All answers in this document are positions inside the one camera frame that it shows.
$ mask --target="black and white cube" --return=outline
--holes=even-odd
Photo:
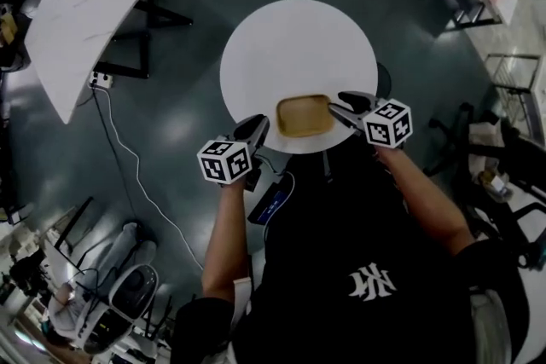
[[[391,99],[363,119],[369,144],[394,149],[413,134],[411,109]]]
[[[231,184],[252,169],[245,142],[209,141],[197,159],[203,177],[211,182]]]

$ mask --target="power strip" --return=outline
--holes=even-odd
[[[113,76],[111,74],[91,72],[89,76],[89,83],[95,84],[96,87],[112,88]]]

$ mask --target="black t-shirt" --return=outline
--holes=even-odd
[[[475,243],[451,257],[406,213],[392,180],[370,180],[373,206],[334,184],[300,191],[275,217],[262,285],[229,338],[237,363],[474,362],[471,289],[502,299],[514,359],[528,314],[502,244]],[[183,307],[171,362],[211,354],[228,338],[232,313],[233,305],[217,299]]]

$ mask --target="green floor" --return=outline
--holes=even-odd
[[[192,28],[153,31],[152,72],[147,81],[116,78],[113,116],[124,140],[142,157],[142,182],[150,196],[187,235],[203,259],[212,230],[218,188],[201,178],[195,153],[208,139],[229,131],[232,120],[219,89],[224,45],[255,9],[276,0],[159,0],[195,20]],[[479,105],[489,89],[487,73],[467,36],[442,33],[450,12],[441,0],[319,0],[351,16],[364,30],[392,75],[392,96],[411,105],[415,134],[407,145],[420,165],[430,164],[441,145],[427,128],[432,116],[455,117],[459,104]],[[121,49],[121,55],[132,48]],[[45,228],[90,195],[104,210],[93,235],[98,241],[131,218],[93,102],[64,125],[32,70],[9,75],[15,170],[23,202],[36,209],[29,223]],[[160,248],[155,262],[175,307],[199,291],[199,270],[177,231],[142,196],[135,161],[120,150],[138,218],[153,230]],[[280,164],[287,157],[266,152]],[[267,188],[263,178],[247,205]],[[89,214],[86,223],[98,217]],[[260,247],[261,228],[249,226],[251,251]]]

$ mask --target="brown tray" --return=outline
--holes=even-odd
[[[300,95],[280,101],[276,106],[276,123],[284,136],[317,136],[334,127],[328,110],[327,95]]]

